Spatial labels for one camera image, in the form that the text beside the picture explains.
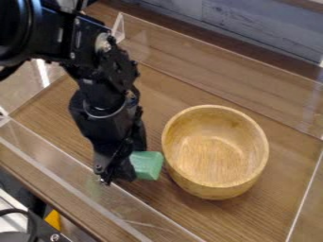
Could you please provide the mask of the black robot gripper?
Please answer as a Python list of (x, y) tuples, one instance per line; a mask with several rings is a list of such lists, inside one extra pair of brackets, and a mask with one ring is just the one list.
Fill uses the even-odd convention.
[(114, 112), (95, 110), (82, 90), (76, 90), (68, 105), (82, 135), (94, 147), (94, 172), (110, 185), (115, 180), (134, 182), (136, 172), (130, 161), (132, 150), (148, 148), (146, 125), (135, 86), (127, 91), (123, 104)]

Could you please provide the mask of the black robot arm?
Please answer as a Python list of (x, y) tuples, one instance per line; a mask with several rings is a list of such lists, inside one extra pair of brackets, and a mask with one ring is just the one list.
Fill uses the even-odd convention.
[(0, 0), (0, 81), (32, 60), (62, 66), (79, 89), (70, 113), (94, 148), (94, 173), (104, 183), (138, 179), (131, 153), (147, 149), (138, 62), (112, 29), (82, 9), (96, 0)]

